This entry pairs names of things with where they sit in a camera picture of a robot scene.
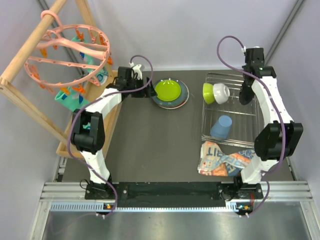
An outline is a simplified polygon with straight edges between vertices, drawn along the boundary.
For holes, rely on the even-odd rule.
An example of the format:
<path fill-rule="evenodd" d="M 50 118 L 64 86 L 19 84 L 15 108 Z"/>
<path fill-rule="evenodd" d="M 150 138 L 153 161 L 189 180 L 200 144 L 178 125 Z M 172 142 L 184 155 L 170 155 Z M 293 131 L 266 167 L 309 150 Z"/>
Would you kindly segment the lime green plate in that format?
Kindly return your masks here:
<path fill-rule="evenodd" d="M 161 101 L 171 102 L 180 96 L 182 90 L 177 81 L 167 79 L 160 80 L 155 86 L 155 91 Z"/>

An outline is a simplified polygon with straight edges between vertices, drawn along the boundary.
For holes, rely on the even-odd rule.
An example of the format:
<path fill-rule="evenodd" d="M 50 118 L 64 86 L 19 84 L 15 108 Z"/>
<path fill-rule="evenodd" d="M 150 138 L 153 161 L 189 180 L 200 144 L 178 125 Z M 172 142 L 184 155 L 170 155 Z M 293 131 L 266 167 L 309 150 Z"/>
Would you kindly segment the red teal floral plate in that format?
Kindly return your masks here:
<path fill-rule="evenodd" d="M 166 110 L 175 110 L 175 109 L 178 109 L 178 108 L 181 108 L 182 106 L 184 106 L 188 100 L 189 100 L 189 94 L 186 95 L 185 99 L 182 101 L 182 103 L 176 105 L 176 106 L 171 106 L 171 107 L 166 107 L 166 106 L 163 106 L 162 104 L 158 103 L 157 105 L 160 107 L 160 108 L 163 108 L 163 109 L 166 109 Z"/>

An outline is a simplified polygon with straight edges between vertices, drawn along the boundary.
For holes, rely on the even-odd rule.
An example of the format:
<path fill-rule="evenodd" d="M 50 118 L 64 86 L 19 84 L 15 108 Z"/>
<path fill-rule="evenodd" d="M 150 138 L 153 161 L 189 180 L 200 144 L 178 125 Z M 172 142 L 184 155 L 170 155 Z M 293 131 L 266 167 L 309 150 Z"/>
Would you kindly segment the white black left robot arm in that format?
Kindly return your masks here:
<path fill-rule="evenodd" d="M 107 182 L 111 175 L 103 154 L 106 141 L 105 117 L 128 95 L 134 98 L 150 98 L 156 95 L 149 77 L 146 78 L 147 85 L 144 85 L 143 70 L 142 64 L 131 63 L 130 67 L 119 67 L 117 76 L 106 86 L 97 100 L 82 112 L 79 109 L 73 112 L 72 120 L 75 124 L 70 141 L 88 165 L 90 181 L 86 190 L 90 194 L 97 194 L 106 199 L 114 191 L 113 185 Z"/>

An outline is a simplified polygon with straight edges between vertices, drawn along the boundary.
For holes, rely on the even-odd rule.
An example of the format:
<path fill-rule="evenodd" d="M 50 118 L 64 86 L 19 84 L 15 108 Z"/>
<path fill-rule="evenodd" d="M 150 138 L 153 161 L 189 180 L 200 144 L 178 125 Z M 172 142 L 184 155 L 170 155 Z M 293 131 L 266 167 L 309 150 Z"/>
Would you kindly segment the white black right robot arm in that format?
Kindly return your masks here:
<path fill-rule="evenodd" d="M 293 155 L 304 131 L 303 125 L 295 122 L 286 110 L 276 72 L 265 65 L 264 49 L 252 47 L 242 51 L 245 64 L 241 69 L 244 81 L 239 102 L 247 105 L 256 98 L 264 127 L 254 140 L 250 163 L 234 178 L 233 192 L 239 198 L 257 192 L 262 177 L 275 172 L 286 157 Z"/>

